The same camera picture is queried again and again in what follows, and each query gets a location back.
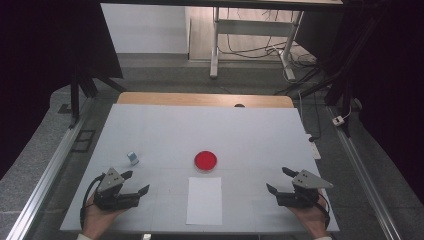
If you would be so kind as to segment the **person's left hand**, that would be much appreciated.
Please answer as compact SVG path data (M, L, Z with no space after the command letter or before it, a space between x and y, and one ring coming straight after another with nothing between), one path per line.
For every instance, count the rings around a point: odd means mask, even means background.
M85 218L82 228L83 234L93 240L99 240L101 236L109 229L114 220L122 213L123 210L104 211L94 204L94 197L91 196L84 207Z

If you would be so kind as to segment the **aluminium rail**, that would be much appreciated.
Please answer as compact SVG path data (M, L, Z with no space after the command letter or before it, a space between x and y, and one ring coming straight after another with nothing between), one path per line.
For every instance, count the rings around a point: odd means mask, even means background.
M335 126L335 131L345 149L345 152L351 162L355 174L361 183L362 189L367 196L368 202L375 212L376 218L387 240L402 240L401 234L389 213L389 210L377 191L374 182L371 179L359 152L352 139L346 135L340 126Z
M45 171L41 175L28 201L20 212L19 217L15 221L11 231L6 237L6 240L24 240L24 238L27 236L44 202L44 199L48 195L58 173L61 170L62 165L65 162L68 153L71 150L73 142L75 141L85 120L88 117L88 113L93 105L93 102L93 98L88 98L84 101L80 110L79 119L71 127L67 128Z

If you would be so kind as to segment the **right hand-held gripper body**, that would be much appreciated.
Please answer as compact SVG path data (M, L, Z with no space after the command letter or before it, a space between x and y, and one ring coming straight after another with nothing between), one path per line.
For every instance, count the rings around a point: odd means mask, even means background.
M279 196L275 196L279 206L311 208L319 201L319 189L334 187L332 183L307 170L298 172L299 174L292 178L294 191L292 193L278 191Z

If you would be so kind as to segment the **black floor frame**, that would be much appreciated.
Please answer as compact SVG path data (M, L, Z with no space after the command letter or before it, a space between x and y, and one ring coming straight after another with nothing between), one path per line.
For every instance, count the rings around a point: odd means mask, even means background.
M81 130L71 148L72 152L87 153L93 143L95 130Z

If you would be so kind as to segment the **white table cover board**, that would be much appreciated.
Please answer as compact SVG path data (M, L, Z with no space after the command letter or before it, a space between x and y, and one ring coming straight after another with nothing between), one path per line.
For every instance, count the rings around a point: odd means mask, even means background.
M139 163L127 158L135 152ZM194 157L213 152L210 172L196 169ZM295 108L190 107L116 104L112 107L78 190L61 225L80 229L79 212L89 183L109 168L132 171L125 193L150 185L136 208L113 224L121 233L285 234L303 227L277 204L266 183L293 189L282 167L318 168ZM186 223L190 177L221 178L222 224Z

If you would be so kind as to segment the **white desk frame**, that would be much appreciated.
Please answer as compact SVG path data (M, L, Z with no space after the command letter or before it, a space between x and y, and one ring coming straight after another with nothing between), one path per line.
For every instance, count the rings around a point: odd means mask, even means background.
M294 42L298 27L302 19L302 11L293 12L290 22L269 22L253 20L221 19L220 8L213 8L213 45L210 64L210 78L218 76L218 40L220 34L286 37L286 46L278 51L278 56L283 65L283 74L288 80L294 80L295 75L289 63L289 54Z

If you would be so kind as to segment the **white paper sheet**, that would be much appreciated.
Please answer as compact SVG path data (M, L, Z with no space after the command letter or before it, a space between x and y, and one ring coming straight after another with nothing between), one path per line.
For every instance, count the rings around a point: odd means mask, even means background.
M188 225L221 225L221 178L190 177L188 187L186 223Z

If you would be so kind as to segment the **person's right hand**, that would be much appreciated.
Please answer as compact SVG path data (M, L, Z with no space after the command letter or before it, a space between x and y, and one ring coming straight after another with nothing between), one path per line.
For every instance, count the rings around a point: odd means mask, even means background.
M313 240L330 236L326 230L325 214L316 206L305 209L289 207L289 210L296 216Z

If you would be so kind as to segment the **wooden table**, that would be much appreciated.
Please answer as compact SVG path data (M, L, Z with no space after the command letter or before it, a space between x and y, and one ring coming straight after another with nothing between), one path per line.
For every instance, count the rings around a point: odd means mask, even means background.
M292 99L287 96L156 92L124 92L119 95L117 103L218 107L234 107L236 105L243 105L251 108L294 107Z

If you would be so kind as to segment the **black curtain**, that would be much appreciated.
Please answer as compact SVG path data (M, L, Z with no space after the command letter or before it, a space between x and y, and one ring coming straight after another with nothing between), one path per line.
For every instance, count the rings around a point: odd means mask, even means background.
M424 205L424 0L340 0L314 7L301 44L320 63L351 26L364 29L351 69L359 120Z
M54 91L78 78L121 76L101 0L0 0L0 178Z

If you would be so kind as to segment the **round red ink pad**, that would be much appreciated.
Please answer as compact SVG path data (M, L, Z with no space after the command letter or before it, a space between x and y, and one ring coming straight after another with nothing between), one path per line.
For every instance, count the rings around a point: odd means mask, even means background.
M199 171L210 172L217 165L217 157L213 152L201 151L194 157L194 165Z

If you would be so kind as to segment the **white power strip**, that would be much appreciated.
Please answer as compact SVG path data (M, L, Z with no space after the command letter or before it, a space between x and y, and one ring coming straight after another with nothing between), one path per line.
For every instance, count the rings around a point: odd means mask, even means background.
M310 143L310 147L311 147L311 152L312 152L313 158L315 160L320 160L321 159L321 155L320 155L319 150L318 150L318 148L316 146L316 143L315 143L316 138L313 137L311 134L306 134L306 136L307 136L307 139L308 139L308 141Z

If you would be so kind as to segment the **black stand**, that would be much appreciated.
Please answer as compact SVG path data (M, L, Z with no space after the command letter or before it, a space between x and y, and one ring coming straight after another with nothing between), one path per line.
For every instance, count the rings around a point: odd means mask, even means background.
M341 118L343 119L343 123L337 123L334 126L339 127L347 136L350 136L349 116L351 113L352 97L352 79L350 74L361 50L361 40L364 32L364 29L359 25L351 26L350 29L352 30L351 33L345 32L340 35L337 41L339 47L335 52L327 60L320 63L318 67L315 67L311 74L303 77L298 84L301 85L307 80L310 80L324 69L327 69L326 78L317 85L300 92L299 96L296 97L296 100L299 100L324 87L330 87L330 90L324 97L324 103L326 106L335 106L339 99L342 99ZM298 84L288 87L285 92L288 93Z
M73 78L70 83L71 87L71 123L70 128L74 128L80 122L80 104L79 90L82 90L87 98L95 98L98 89L94 80L98 79L119 93L126 92L127 89L113 81L110 77L102 74L100 71L92 67L76 67Z

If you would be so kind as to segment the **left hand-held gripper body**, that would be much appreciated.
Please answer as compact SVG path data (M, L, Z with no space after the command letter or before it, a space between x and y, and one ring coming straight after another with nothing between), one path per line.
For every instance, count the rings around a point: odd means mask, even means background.
M137 207L138 193L121 194L120 190L126 180L114 168L110 168L94 193L94 204L104 211L116 211Z

